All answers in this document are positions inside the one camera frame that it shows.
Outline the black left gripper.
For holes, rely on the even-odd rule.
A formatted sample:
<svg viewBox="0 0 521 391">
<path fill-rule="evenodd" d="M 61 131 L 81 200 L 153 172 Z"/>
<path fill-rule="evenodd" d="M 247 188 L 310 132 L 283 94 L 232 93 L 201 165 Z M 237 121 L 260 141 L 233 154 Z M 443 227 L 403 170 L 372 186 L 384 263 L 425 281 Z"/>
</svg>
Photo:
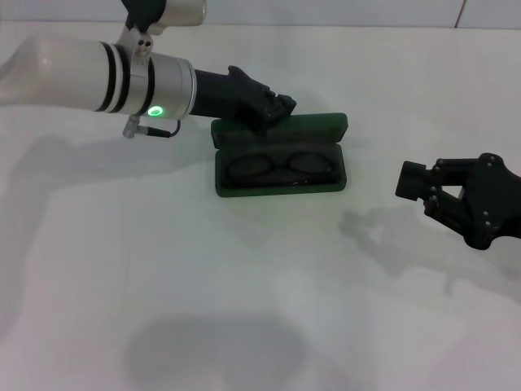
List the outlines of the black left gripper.
<svg viewBox="0 0 521 391">
<path fill-rule="evenodd" d="M 227 74 L 197 70 L 192 116 L 240 122 L 251 130 L 265 131 L 288 118 L 296 107 L 289 95 L 276 94 L 230 66 Z"/>
</svg>

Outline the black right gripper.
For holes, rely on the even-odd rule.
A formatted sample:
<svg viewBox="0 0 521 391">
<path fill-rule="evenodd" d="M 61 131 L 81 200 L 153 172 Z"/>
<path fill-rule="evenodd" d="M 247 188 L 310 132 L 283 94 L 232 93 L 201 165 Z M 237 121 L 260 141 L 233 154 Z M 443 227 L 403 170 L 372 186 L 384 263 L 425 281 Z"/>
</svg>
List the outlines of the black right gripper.
<svg viewBox="0 0 521 391">
<path fill-rule="evenodd" d="M 464 183 L 463 203 L 441 188 Z M 464 237 L 474 249 L 486 250 L 497 238 L 520 237 L 520 176 L 492 153 L 484 153 L 478 159 L 440 158 L 431 169 L 406 161 L 396 196 L 422 200 L 427 217 Z M 468 233 L 463 204 L 471 215 Z"/>
</svg>

